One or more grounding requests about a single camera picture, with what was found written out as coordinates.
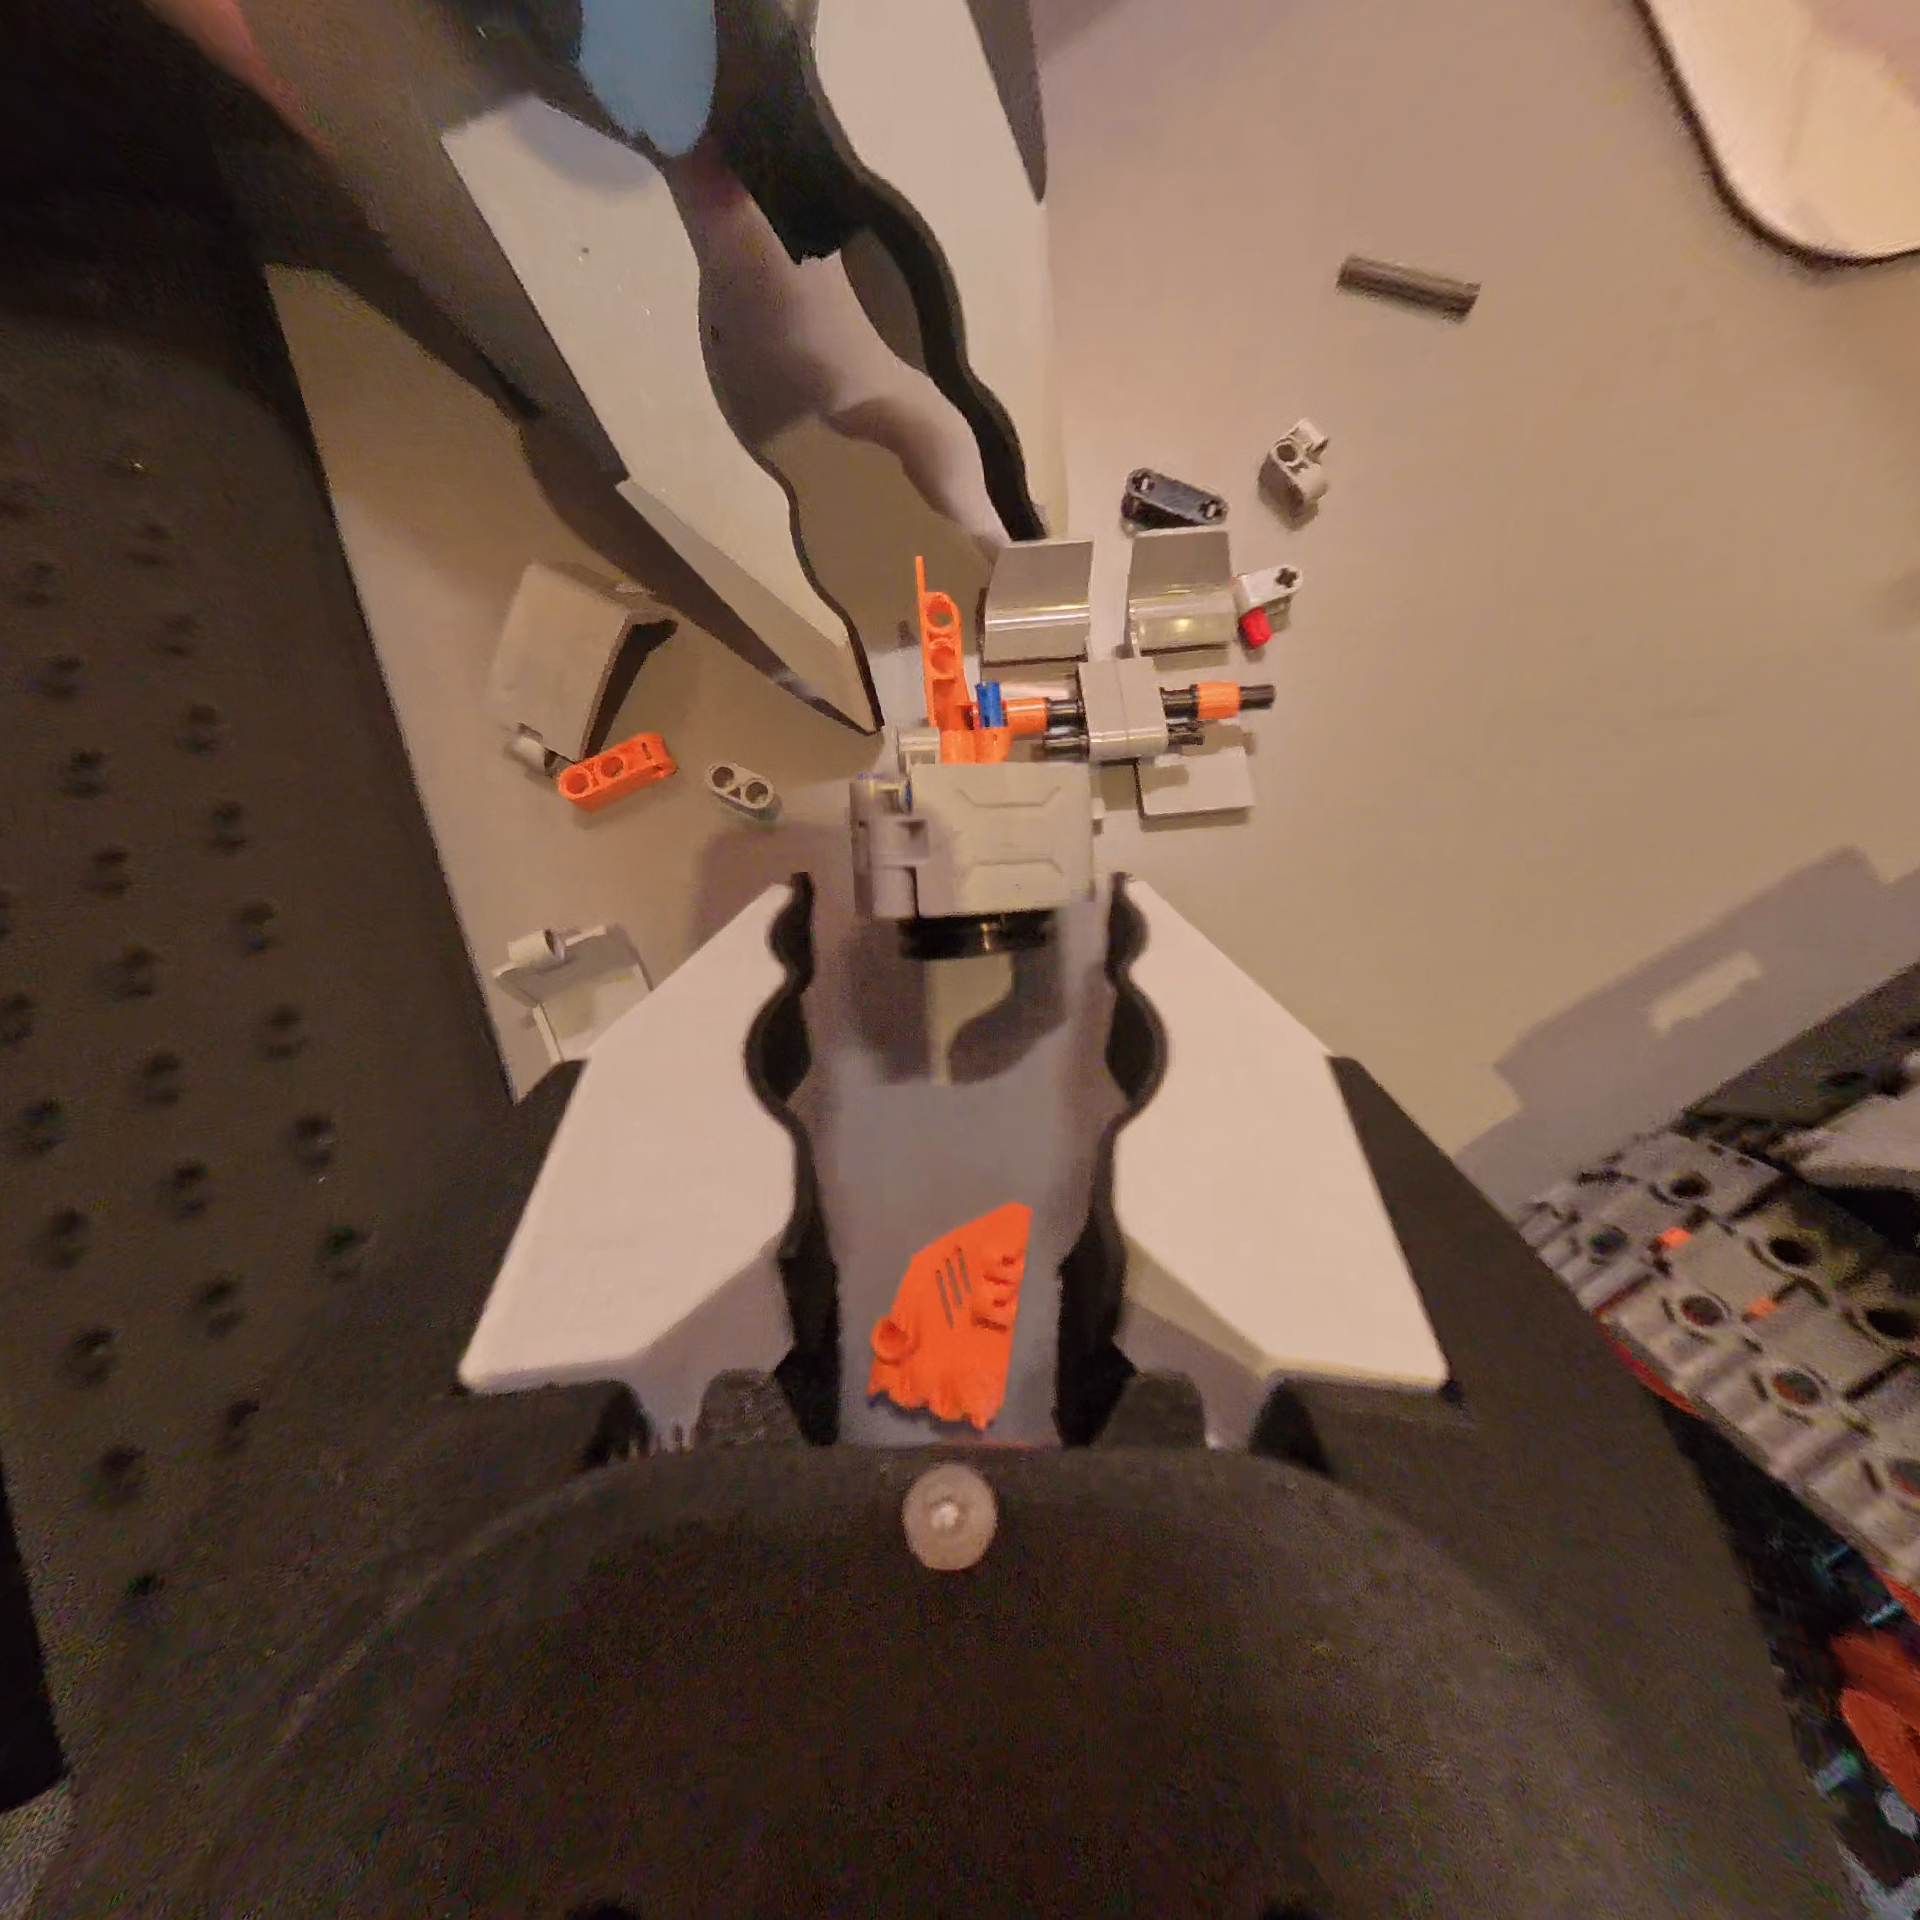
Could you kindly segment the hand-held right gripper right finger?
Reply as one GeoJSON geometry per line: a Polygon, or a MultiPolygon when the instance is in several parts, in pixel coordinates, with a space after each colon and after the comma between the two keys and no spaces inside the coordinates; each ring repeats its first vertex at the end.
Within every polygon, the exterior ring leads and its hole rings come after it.
{"type": "Polygon", "coordinates": [[[1312,1388],[1437,1402],[1449,1359],[1329,1045],[1136,877],[1112,882],[1101,974],[1117,1105],[1058,1265],[1063,1445],[1146,1375],[1192,1390],[1216,1448],[1312,1388]]]}

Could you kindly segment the grey motor assembly orange panel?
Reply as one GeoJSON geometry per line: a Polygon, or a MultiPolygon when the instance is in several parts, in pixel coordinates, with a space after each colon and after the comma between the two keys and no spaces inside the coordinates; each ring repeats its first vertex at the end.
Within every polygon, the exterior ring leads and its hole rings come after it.
{"type": "Polygon", "coordinates": [[[1042,949],[1092,898],[1097,792],[1083,705],[969,672],[969,626],[915,559],[922,714],[850,784],[856,904],[922,964],[1042,949]]]}

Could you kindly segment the red curved shell piece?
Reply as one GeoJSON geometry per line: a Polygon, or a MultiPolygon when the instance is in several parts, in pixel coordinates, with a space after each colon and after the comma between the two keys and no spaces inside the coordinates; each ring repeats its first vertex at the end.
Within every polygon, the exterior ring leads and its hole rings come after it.
{"type": "Polygon", "coordinates": [[[1033,1237],[1026,1201],[923,1242],[872,1330],[868,1400],[988,1432],[1005,1399],[1033,1237]]]}

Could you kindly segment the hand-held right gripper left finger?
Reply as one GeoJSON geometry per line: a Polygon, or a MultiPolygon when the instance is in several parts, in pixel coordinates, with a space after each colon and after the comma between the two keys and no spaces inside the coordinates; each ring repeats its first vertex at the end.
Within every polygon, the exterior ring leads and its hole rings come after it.
{"type": "Polygon", "coordinates": [[[809,1128],[813,882],[769,886],[588,1049],[460,1382],[624,1385],[655,1437],[754,1373],[842,1428],[842,1301],[809,1128]]]}

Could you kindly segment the small light grey connector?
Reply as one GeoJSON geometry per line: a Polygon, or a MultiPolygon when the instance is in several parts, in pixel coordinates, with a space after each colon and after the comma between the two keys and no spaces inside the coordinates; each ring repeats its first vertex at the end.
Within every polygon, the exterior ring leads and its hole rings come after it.
{"type": "Polygon", "coordinates": [[[1329,431],[1308,416],[1281,434],[1261,457],[1259,488],[1290,524],[1311,521],[1329,495],[1329,431]]]}

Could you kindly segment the orange three-hole beam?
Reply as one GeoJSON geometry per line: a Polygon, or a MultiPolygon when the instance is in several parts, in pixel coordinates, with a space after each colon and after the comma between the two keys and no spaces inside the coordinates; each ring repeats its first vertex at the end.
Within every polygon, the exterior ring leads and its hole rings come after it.
{"type": "Polygon", "coordinates": [[[641,732],[564,764],[554,774],[554,786],[577,812],[599,814],[673,780],[680,769],[665,738],[658,732],[641,732]]]}

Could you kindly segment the short black axle pin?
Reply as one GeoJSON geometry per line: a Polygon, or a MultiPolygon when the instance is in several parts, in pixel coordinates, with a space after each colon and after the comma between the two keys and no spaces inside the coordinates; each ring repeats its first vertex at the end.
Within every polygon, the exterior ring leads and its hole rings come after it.
{"type": "Polygon", "coordinates": [[[1417,308],[1452,321],[1465,319],[1482,298],[1482,285],[1473,279],[1360,253],[1343,257],[1336,269],[1336,288],[1345,294],[1417,308]]]}

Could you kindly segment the light grey flat clip panel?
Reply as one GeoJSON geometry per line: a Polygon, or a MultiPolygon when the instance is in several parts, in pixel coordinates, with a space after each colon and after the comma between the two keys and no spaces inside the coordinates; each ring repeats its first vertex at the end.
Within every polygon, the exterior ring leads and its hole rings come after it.
{"type": "Polygon", "coordinates": [[[634,935],[615,920],[527,930],[480,978],[515,1097],[552,1066],[583,1060],[651,990],[634,935]]]}

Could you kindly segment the tracked toy robot vehicle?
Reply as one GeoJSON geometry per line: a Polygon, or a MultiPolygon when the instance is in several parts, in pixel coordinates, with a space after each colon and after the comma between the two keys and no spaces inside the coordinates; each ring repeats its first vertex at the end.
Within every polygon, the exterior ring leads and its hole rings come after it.
{"type": "Polygon", "coordinates": [[[1916,1914],[1916,968],[1515,1224],[1685,1420],[1842,1858],[1916,1914]]]}

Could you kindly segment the dark perforated panel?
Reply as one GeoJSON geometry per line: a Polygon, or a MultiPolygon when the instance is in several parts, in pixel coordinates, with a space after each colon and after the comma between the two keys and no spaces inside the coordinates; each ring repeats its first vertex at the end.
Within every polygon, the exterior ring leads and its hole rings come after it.
{"type": "Polygon", "coordinates": [[[66,1762],[505,1084],[305,434],[4,317],[4,1466],[66,1762]]]}

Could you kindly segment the white rounded base board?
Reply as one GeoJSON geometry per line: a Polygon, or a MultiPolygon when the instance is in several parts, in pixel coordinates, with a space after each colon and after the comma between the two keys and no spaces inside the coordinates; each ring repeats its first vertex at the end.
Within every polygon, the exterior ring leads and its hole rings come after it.
{"type": "Polygon", "coordinates": [[[1639,1],[1732,209],[1776,248],[1919,252],[1916,1],[1639,1]]]}

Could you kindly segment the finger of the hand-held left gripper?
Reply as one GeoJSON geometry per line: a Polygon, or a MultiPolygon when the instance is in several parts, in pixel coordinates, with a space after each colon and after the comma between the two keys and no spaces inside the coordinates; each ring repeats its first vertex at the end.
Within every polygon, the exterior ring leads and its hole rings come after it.
{"type": "Polygon", "coordinates": [[[748,188],[781,247],[880,263],[880,336],[977,448],[999,527],[1065,527],[1049,221],[972,4],[748,4],[748,188]]]}
{"type": "Polygon", "coordinates": [[[858,629],[813,582],[796,500],[707,365],[703,268],[658,167],[519,94],[441,149],[618,455],[618,492],[818,704],[880,728],[858,629]]]}

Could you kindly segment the grey ribbed hinged panel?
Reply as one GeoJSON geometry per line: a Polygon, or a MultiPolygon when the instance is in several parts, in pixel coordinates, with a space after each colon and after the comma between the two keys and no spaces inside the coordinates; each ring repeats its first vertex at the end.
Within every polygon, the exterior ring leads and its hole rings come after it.
{"type": "Polygon", "coordinates": [[[488,668],[488,718],[523,767],[555,776],[592,750],[608,686],[634,646],[673,634],[651,592],[575,561],[521,568],[488,668]]]}

